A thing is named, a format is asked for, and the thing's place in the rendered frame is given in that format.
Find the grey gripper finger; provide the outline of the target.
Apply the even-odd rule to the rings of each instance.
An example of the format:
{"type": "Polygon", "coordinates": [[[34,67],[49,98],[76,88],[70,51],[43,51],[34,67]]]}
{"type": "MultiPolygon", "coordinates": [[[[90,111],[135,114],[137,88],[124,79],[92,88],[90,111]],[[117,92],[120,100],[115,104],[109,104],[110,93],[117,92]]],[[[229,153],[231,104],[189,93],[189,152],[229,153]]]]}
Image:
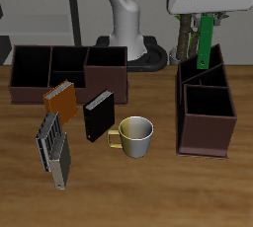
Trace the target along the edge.
{"type": "Polygon", "coordinates": [[[194,27],[199,28],[201,26],[201,18],[198,18],[197,15],[192,15],[194,20],[194,27]]]}
{"type": "Polygon", "coordinates": [[[214,26],[220,26],[221,19],[223,18],[223,13],[218,13],[213,19],[214,26]]]}

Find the green book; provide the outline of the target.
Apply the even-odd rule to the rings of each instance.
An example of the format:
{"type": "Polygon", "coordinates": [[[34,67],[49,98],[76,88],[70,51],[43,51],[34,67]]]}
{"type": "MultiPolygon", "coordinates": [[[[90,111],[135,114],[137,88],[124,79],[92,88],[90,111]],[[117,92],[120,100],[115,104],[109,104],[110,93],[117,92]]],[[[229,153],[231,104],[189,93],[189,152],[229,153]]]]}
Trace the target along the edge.
{"type": "Polygon", "coordinates": [[[200,39],[198,50],[198,69],[208,69],[210,67],[211,40],[214,15],[201,15],[200,39]]]}

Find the dark brown desk caddy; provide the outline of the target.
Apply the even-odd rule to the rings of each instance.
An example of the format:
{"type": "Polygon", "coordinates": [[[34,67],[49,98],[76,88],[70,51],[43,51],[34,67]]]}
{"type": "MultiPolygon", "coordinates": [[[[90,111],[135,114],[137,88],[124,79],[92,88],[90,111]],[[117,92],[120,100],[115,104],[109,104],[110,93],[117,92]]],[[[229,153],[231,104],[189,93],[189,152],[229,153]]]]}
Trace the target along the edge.
{"type": "Polygon", "coordinates": [[[226,159],[237,121],[220,45],[211,48],[210,68],[198,69],[196,55],[178,65],[176,154],[226,159]]]}
{"type": "Polygon", "coordinates": [[[14,104],[41,105],[43,95],[63,81],[74,84],[84,105],[104,90],[117,105],[127,103],[127,50],[117,46],[14,47],[9,90],[14,104]]]}

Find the black book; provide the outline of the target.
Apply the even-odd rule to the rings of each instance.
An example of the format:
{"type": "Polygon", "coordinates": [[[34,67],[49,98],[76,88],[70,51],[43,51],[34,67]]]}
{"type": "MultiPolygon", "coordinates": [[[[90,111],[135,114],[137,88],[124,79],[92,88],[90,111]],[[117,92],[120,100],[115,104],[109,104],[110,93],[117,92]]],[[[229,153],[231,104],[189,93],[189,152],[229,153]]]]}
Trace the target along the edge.
{"type": "Polygon", "coordinates": [[[83,106],[86,137],[95,142],[115,124],[114,93],[103,91],[87,105],[83,106]]]}

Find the orange book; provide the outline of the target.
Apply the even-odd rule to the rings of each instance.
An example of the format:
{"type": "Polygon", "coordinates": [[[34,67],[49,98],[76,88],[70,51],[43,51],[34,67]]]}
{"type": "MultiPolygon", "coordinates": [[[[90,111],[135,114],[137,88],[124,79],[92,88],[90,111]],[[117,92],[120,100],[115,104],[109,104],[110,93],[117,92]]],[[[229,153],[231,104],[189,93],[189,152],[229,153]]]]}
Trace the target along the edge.
{"type": "Polygon", "coordinates": [[[78,114],[74,84],[67,80],[44,94],[43,102],[47,112],[59,115],[61,125],[78,114]]]}

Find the grey striped book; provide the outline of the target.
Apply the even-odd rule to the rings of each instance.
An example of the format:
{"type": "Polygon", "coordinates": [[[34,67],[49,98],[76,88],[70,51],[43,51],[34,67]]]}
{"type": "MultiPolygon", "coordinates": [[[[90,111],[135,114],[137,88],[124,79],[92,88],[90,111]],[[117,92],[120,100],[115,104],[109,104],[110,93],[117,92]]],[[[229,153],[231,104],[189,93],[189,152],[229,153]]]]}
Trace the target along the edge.
{"type": "Polygon", "coordinates": [[[62,134],[58,113],[47,113],[36,135],[36,143],[42,160],[42,167],[50,172],[49,155],[55,136],[62,134]]]}

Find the beige and grey book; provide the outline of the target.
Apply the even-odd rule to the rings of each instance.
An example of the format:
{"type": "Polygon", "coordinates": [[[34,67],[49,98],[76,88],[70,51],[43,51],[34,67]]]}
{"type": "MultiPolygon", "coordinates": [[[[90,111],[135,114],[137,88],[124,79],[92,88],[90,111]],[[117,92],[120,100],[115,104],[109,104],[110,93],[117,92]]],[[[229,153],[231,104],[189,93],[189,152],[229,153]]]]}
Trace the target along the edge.
{"type": "Polygon", "coordinates": [[[63,135],[57,134],[55,136],[49,155],[49,165],[55,188],[65,189],[71,165],[66,133],[63,135]]]}

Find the pot plant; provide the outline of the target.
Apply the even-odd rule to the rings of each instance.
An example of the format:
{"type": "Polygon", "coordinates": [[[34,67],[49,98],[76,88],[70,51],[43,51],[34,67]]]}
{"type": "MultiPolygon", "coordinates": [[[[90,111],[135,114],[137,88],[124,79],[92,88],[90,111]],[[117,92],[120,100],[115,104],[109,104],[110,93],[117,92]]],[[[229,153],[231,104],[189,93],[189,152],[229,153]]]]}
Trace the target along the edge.
{"type": "Polygon", "coordinates": [[[180,22],[178,44],[169,53],[169,64],[178,65],[181,60],[192,57],[197,53],[200,28],[194,27],[192,15],[176,15],[175,18],[180,22]]]}

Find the white and yellow mug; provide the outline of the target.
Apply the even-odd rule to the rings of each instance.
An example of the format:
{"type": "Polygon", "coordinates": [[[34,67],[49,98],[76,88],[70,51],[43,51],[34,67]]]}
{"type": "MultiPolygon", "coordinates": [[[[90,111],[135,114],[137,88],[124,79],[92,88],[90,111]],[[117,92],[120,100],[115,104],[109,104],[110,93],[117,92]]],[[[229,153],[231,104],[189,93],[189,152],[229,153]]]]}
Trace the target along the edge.
{"type": "Polygon", "coordinates": [[[107,132],[107,143],[111,148],[123,149],[131,158],[140,158],[148,151],[153,131],[153,124],[147,118],[130,116],[120,122],[118,129],[107,132]],[[118,135],[121,142],[113,143],[111,135],[118,135]]]}

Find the grey shelf unit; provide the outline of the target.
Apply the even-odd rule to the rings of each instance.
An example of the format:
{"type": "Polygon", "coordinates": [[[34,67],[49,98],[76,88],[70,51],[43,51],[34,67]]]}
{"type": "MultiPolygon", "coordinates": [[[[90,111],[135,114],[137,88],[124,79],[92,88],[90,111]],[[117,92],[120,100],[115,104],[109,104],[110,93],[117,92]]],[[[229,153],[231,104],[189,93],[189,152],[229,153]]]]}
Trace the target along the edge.
{"type": "Polygon", "coordinates": [[[51,43],[80,45],[77,0],[0,0],[0,36],[55,37],[51,43]]]}

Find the flat black base plate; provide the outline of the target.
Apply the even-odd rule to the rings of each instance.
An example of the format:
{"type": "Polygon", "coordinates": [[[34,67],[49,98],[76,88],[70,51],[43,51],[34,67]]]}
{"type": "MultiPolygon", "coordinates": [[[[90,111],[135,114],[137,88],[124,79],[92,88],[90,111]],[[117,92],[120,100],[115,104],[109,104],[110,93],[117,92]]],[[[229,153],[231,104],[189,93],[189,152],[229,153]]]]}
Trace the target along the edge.
{"type": "Polygon", "coordinates": [[[128,72],[156,72],[168,60],[166,51],[155,37],[119,37],[116,34],[97,39],[90,49],[92,64],[126,75],[128,72]]]}

